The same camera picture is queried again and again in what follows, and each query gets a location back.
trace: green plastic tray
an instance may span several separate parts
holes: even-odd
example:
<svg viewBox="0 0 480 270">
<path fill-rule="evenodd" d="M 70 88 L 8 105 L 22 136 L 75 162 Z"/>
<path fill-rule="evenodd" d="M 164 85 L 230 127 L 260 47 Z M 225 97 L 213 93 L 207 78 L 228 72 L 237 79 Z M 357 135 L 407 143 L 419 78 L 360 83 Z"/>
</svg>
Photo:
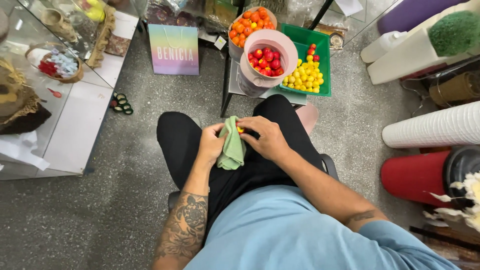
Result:
<svg viewBox="0 0 480 270">
<path fill-rule="evenodd" d="M 301 90 L 296 90 L 290 87 L 283 86 L 279 84 L 278 87 L 285 91 L 290 92 L 297 92 L 306 95 L 313 95 L 313 96 L 323 96 L 323 97 L 331 97 L 332 91 L 330 89 L 330 44 L 329 39 L 330 37 L 326 34 L 309 30 L 307 28 L 301 28 L 294 25 L 288 24 L 280 24 L 280 31 L 288 36 L 295 47 L 297 47 L 297 52 L 299 55 L 299 59 L 303 62 L 307 61 L 307 51 L 310 44 L 317 45 L 315 49 L 315 54 L 320 56 L 318 69 L 324 75 L 323 80 L 324 83 L 319 87 L 319 93 L 313 92 L 306 92 Z"/>
</svg>

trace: red flower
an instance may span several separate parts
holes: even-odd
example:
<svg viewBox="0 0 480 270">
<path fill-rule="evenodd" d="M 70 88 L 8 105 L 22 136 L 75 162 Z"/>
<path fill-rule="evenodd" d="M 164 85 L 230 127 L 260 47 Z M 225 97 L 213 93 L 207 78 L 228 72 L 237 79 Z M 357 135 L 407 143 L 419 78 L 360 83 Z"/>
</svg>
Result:
<svg viewBox="0 0 480 270">
<path fill-rule="evenodd" d="M 51 77 L 54 77 L 57 74 L 57 68 L 53 62 L 40 61 L 38 69 Z"/>
</svg>

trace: man's left arm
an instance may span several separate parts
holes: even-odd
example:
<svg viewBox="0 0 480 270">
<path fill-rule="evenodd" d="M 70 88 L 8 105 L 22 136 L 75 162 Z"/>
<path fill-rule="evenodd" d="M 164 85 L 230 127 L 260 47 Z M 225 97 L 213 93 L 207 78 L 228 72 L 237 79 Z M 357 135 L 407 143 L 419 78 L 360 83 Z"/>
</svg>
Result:
<svg viewBox="0 0 480 270">
<path fill-rule="evenodd" d="M 224 124 L 202 131 L 197 158 L 155 249 L 153 270 L 181 270 L 200 252 L 205 236 L 210 170 L 226 136 L 217 138 Z"/>
</svg>

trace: white paper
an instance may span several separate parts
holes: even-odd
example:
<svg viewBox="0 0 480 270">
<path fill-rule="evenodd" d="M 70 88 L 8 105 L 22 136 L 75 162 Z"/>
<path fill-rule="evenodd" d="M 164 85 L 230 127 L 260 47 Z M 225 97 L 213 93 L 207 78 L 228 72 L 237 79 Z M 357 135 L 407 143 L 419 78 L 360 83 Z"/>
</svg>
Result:
<svg viewBox="0 0 480 270">
<path fill-rule="evenodd" d="M 218 49 L 222 49 L 223 46 L 225 46 L 226 43 L 227 43 L 227 41 L 224 40 L 223 37 L 218 36 L 217 40 L 215 41 L 215 43 L 213 45 L 215 45 Z"/>
<path fill-rule="evenodd" d="M 335 0 L 335 2 L 345 16 L 350 16 L 363 10 L 363 7 L 358 0 Z"/>
<path fill-rule="evenodd" d="M 0 136 L 0 154 L 12 159 L 34 165 L 44 171 L 50 166 L 43 158 L 32 154 L 32 150 L 38 148 L 36 131 L 23 133 L 20 135 L 1 135 Z"/>
</svg>

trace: black pants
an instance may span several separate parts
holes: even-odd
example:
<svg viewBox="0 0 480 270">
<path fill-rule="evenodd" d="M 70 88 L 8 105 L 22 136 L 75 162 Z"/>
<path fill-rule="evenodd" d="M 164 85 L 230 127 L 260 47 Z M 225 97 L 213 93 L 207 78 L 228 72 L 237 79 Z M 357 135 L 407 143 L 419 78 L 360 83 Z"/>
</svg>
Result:
<svg viewBox="0 0 480 270">
<path fill-rule="evenodd" d="M 320 154 L 313 147 L 292 105 L 283 95 L 268 97 L 253 110 L 253 115 L 261 115 L 276 122 L 288 145 L 310 164 L 324 171 Z M 158 119 L 158 143 L 162 147 L 172 179 L 179 189 L 182 189 L 187 181 L 197 156 L 201 134 L 202 129 L 181 112 L 164 112 Z M 210 172 L 207 233 L 220 212 L 240 195 L 273 184 L 296 186 L 277 165 L 246 145 L 244 166 L 228 171 L 214 165 Z"/>
</svg>

